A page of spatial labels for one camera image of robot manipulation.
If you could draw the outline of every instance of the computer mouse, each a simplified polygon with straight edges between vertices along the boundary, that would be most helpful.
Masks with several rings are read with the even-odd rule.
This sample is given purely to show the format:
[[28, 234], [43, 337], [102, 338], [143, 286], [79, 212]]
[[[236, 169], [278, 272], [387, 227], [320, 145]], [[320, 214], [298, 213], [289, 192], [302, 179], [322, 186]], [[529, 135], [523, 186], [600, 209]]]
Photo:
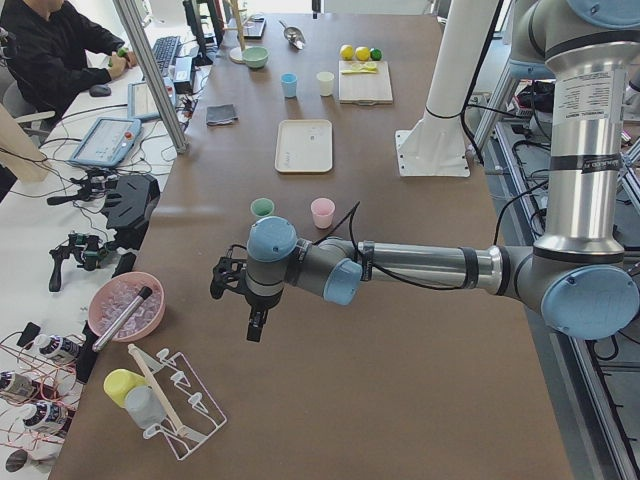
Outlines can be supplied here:
[[92, 97], [108, 97], [111, 95], [111, 89], [107, 85], [94, 85], [89, 89], [89, 95]]

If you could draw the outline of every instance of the dish drying rack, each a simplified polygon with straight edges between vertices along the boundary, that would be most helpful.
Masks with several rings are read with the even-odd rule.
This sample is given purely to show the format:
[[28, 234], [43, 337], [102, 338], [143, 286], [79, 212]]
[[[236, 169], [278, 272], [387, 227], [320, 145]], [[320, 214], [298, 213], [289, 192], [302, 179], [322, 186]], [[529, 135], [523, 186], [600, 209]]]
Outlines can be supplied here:
[[[184, 460], [227, 423], [226, 415], [181, 352], [169, 356], [169, 349], [164, 348], [156, 354], [156, 360], [134, 344], [130, 344], [128, 349], [167, 413], [162, 422], [154, 423], [142, 432], [143, 438], [148, 440], [158, 434], [163, 435], [176, 458]], [[163, 370], [169, 374], [176, 390], [184, 395], [189, 407], [204, 419], [198, 430], [182, 422], [160, 387], [156, 375]]]

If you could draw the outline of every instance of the bottle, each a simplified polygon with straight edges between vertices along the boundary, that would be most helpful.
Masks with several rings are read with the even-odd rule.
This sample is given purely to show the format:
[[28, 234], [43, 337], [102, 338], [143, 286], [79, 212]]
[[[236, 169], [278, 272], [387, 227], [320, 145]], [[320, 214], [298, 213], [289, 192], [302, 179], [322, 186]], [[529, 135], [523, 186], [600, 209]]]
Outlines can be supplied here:
[[33, 380], [16, 372], [0, 373], [0, 398], [24, 403], [56, 398], [58, 392], [50, 385]]
[[40, 353], [58, 365], [68, 365], [80, 355], [80, 345], [58, 335], [38, 335], [33, 344]]
[[57, 403], [36, 402], [22, 406], [18, 418], [22, 418], [22, 423], [29, 430], [65, 438], [74, 413]]
[[167, 416], [156, 394], [146, 385], [135, 387], [127, 393], [124, 408], [143, 430], [156, 423], [162, 423]]

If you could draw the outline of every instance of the white label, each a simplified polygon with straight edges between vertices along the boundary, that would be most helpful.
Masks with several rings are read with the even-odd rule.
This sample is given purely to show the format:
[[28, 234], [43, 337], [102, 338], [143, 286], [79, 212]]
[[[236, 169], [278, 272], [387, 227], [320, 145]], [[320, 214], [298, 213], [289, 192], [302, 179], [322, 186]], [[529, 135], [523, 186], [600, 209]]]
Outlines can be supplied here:
[[622, 122], [626, 72], [594, 72], [556, 82], [553, 124], [582, 120]]

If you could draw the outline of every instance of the brown table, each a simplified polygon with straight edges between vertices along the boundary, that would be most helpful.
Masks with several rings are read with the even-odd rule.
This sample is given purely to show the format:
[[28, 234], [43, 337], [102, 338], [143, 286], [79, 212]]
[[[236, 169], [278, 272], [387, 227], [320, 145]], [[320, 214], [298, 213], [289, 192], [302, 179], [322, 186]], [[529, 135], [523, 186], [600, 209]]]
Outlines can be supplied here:
[[[492, 238], [481, 168], [468, 179], [397, 171], [394, 132], [422, 115], [441, 39], [435, 19], [282, 16], [304, 31], [308, 46], [298, 52], [277, 18], [268, 17], [263, 39], [266, 68], [227, 59], [213, 68], [188, 130], [189, 154], [173, 167], [136, 265], [162, 281], [168, 298], [162, 324], [138, 346], [184, 352], [229, 422], [184, 462], [160, 438], [143, 440], [102, 392], [109, 371], [135, 369], [125, 346], [110, 344], [51, 478], [571, 478], [515, 301], [376, 282], [339, 307], [288, 287], [255, 344], [244, 340], [244, 299], [211, 299], [211, 269], [229, 244], [246, 241], [249, 203], [260, 196], [309, 239], [322, 234], [308, 211], [318, 196], [333, 198], [339, 214], [362, 202], [359, 240], [486, 248]], [[384, 51], [393, 105], [340, 105], [318, 95], [315, 73], [336, 72], [343, 43]], [[282, 98], [287, 71], [299, 77], [295, 100]], [[238, 122], [208, 128], [205, 107], [224, 103], [236, 106]], [[278, 123], [299, 118], [333, 123], [330, 173], [274, 170]]]

